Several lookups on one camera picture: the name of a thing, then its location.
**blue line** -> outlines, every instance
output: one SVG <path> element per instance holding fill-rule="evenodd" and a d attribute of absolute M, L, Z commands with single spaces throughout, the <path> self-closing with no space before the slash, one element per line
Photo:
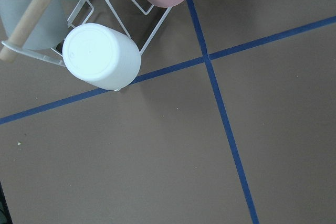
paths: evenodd
<path fill-rule="evenodd" d="M 248 183 L 247 183 L 247 179 L 246 179 L 245 172 L 244 172 L 244 169 L 243 169 L 242 161 L 240 159 L 238 148 L 237 148 L 237 145 L 236 145 L 236 141 L 235 141 L 235 138 L 233 136 L 233 132 L 232 132 L 232 129 L 231 129 L 231 126 L 230 126 L 230 122 L 229 122 L 228 115 L 227 115 L 227 112 L 226 112 L 226 109 L 225 109 L 224 101 L 223 101 L 222 95 L 220 93 L 221 91 L 220 91 L 219 86 L 218 86 L 215 71 L 214 71 L 213 66 L 211 64 L 211 60 L 209 58 L 209 55 L 207 54 L 206 43 L 205 43 L 205 39 L 204 39 L 204 36 L 203 36 L 203 33 L 202 33 L 200 21 L 199 21 L 198 16 L 197 16 L 195 5 L 194 5 L 193 0 L 187 0 L 187 3 L 188 3 L 189 11 L 190 11 L 193 23 L 194 23 L 197 38 L 198 38 L 198 41 L 200 43 L 201 51 L 203 53 L 205 66 L 206 66 L 206 69 L 208 71 L 211 86 L 212 86 L 213 91 L 214 91 L 214 95 L 215 95 L 215 98 L 216 98 L 219 113 L 220 113 L 221 118 L 222 118 L 223 126 L 224 126 L 224 129 L 225 129 L 226 136 L 227 136 L 227 139 L 228 139 L 228 142 L 229 142 L 229 145 L 230 145 L 231 153 L 232 153 L 235 165 L 236 165 L 236 169 L 237 169 L 237 172 L 238 172 L 240 184 L 242 186 L 242 189 L 243 189 L 243 192 L 244 192 L 244 195 L 245 195 L 245 199 L 246 199 L 246 203 L 247 203 L 247 206 L 248 206 L 248 209 L 249 209 L 249 212 L 250 212 L 250 216 L 251 216 L 253 224 L 259 224 L 257 212 L 256 212 L 256 209 L 255 209 L 255 206 L 254 206 L 254 203 L 253 203 L 253 199 L 252 199 L 252 195 L 250 193 L 250 189 L 248 187 Z"/>
<path fill-rule="evenodd" d="M 171 73 L 171 72 L 175 72 L 175 71 L 178 71 L 178 70 L 181 70 L 181 69 L 184 69 L 184 68 L 192 67 L 192 66 L 195 66 L 195 65 L 203 63 L 203 62 L 204 62 L 203 58 L 198 57 L 196 59 L 188 60 L 188 61 L 185 61 L 185 62 L 182 62 L 182 63 L 179 63 L 179 64 L 172 65 L 170 67 L 159 69 L 157 71 L 153 71 L 153 72 L 150 72 L 150 73 L 145 73 L 145 74 L 142 74 L 140 76 L 137 76 L 131 84 L 135 84 L 135 83 L 138 83 L 138 82 L 149 80 L 149 79 L 152 79 L 152 78 L 155 78 L 155 77 L 158 77 L 158 76 L 162 76 L 164 74 L 168 74 L 168 73 Z M 109 92 L 109 90 L 94 89 L 94 90 L 87 91 L 87 92 L 84 92 L 84 93 L 81 93 L 81 94 L 76 94 L 72 97 L 68 97 L 68 98 L 64 98 L 64 99 L 61 99 L 61 100 L 58 100 L 58 101 L 55 101 L 55 102 L 47 103 L 47 104 L 29 109 L 29 110 L 26 110 L 26 111 L 22 111 L 22 112 L 13 114 L 13 115 L 6 116 L 4 118 L 0 118 L 0 125 L 5 124 L 5 123 L 9 123 L 11 121 L 15 121 L 15 120 L 18 120 L 18 119 L 21 119 L 21 118 L 25 118 L 27 116 L 31 116 L 31 115 L 34 115 L 34 114 L 37 114 L 37 113 L 40 113 L 40 112 L 51 110 L 51 109 L 54 109 L 54 108 L 57 108 L 57 107 L 60 107 L 60 106 L 64 106 L 66 104 L 77 102 L 77 101 L 80 101 L 80 100 L 83 100 L 83 99 L 86 99 L 86 98 L 94 97 L 96 95 L 103 94 L 103 93 L 106 93 L 106 92 Z"/>
<path fill-rule="evenodd" d="M 283 31 L 278 34 L 273 34 L 273 35 L 270 35 L 270 36 L 267 36 L 261 39 L 256 39 L 256 40 L 253 40 L 253 41 L 250 41 L 250 42 L 238 45 L 238 46 L 230 47 L 222 51 L 210 54 L 209 57 L 210 57 L 210 60 L 214 60 L 214 59 L 217 59 L 223 56 L 231 55 L 236 52 L 244 51 L 246 49 L 250 49 L 253 47 L 257 47 L 257 46 L 261 46 L 261 45 L 264 45 L 264 44 L 267 44 L 267 43 L 270 43 L 276 40 L 284 39 L 284 38 L 287 38 L 287 37 L 290 37 L 296 34 L 304 33 L 305 31 L 310 31 L 310 30 L 313 30 L 313 29 L 316 29 L 322 26 L 333 24 L 333 23 L 336 23 L 336 16 L 322 19 L 317 22 L 313 22 L 313 23 L 310 23 L 304 26 L 296 27 L 294 29 L 290 29 L 287 31 Z"/>

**wooden handle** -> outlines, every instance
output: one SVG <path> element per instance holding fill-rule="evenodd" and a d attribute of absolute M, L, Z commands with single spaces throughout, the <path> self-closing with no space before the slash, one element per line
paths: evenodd
<path fill-rule="evenodd" d="M 8 42 L 22 47 L 50 2 L 51 0 L 32 0 L 9 37 Z M 17 53 L 7 47 L 3 47 L 0 51 L 0 60 L 3 61 L 13 62 L 16 56 Z"/>

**gray floor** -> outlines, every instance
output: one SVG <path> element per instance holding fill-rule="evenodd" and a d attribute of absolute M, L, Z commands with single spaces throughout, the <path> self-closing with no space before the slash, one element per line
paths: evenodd
<path fill-rule="evenodd" d="M 162 11 L 112 1 L 141 46 Z M 120 29 L 92 2 L 91 22 Z M 336 222 L 336 18 L 325 20 L 336 0 L 193 2 L 212 60 L 200 58 L 183 2 L 142 56 L 139 82 L 120 92 L 86 93 L 96 87 L 24 56 L 0 63 L 13 223 Z"/>

